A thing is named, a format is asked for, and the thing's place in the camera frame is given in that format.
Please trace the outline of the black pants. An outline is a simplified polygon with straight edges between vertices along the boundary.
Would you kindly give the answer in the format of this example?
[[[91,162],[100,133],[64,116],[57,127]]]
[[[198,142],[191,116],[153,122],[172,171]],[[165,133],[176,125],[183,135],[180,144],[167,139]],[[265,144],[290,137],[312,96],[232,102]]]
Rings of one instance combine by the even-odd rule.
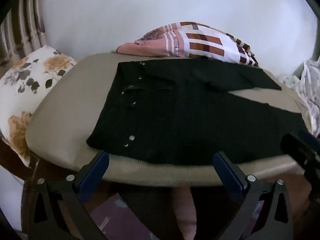
[[[306,130],[301,114],[235,95],[281,87],[258,68],[216,60],[121,62],[87,144],[152,164],[235,164],[281,155],[283,135]]]

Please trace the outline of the pink plaid folded blanket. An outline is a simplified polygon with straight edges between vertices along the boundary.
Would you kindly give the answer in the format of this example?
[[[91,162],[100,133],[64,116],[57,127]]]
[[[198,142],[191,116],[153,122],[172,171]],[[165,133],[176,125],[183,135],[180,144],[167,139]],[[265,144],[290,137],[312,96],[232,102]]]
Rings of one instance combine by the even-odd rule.
[[[259,67],[245,42],[231,34],[196,22],[177,22],[146,33],[116,49],[118,54],[146,57],[207,57]]]

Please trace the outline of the white dotted crumpled cloth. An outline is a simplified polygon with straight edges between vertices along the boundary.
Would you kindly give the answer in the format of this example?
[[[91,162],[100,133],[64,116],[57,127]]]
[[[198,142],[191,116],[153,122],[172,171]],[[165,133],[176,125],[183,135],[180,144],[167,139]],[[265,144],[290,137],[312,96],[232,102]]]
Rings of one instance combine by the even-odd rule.
[[[283,75],[280,83],[293,90],[298,98],[301,113],[311,134],[319,135],[319,59],[306,60],[303,63],[301,76],[296,74]]]

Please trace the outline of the floral pillow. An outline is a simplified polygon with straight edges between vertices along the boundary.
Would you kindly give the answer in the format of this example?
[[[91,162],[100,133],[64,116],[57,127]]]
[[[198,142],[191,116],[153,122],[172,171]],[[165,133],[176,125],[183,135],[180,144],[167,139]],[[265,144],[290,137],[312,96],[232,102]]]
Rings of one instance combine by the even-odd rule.
[[[25,139],[33,113],[76,60],[44,46],[11,67],[1,77],[1,140],[18,155],[25,166],[30,152]]]

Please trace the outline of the striped curtain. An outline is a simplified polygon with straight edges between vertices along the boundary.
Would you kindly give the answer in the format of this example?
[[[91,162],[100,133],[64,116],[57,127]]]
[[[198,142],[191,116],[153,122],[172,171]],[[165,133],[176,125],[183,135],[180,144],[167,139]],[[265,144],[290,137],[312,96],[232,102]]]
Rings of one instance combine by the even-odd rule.
[[[47,44],[41,0],[1,3],[1,67],[16,64]]]

